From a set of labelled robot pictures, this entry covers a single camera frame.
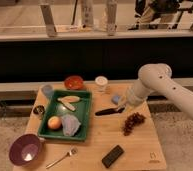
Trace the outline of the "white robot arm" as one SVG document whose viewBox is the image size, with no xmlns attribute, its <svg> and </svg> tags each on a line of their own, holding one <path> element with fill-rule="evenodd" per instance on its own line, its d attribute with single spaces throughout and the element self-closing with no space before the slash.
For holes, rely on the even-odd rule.
<svg viewBox="0 0 193 171">
<path fill-rule="evenodd" d="M 152 92 L 158 92 L 193 120 L 193 92 L 176 83 L 167 64 L 146 64 L 138 71 L 138 79 L 118 101 L 118 107 L 141 105 Z"/>
</svg>

